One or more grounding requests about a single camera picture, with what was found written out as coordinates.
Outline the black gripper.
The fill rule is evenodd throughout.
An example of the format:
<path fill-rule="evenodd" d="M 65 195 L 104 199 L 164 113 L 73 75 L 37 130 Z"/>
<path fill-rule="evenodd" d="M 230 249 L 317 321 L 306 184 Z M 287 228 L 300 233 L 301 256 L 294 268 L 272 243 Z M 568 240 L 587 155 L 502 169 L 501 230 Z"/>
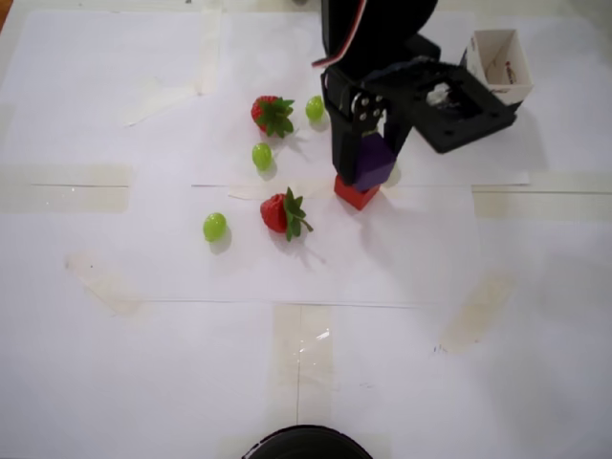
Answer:
<path fill-rule="evenodd" d="M 413 129 L 445 154 L 516 120 L 513 109 L 465 68 L 424 56 L 374 71 L 362 87 L 330 66 L 321 75 L 321 88 L 331 121 L 333 165 L 349 186 L 357 181 L 361 139 L 377 128 L 384 110 L 384 141 L 395 157 Z"/>

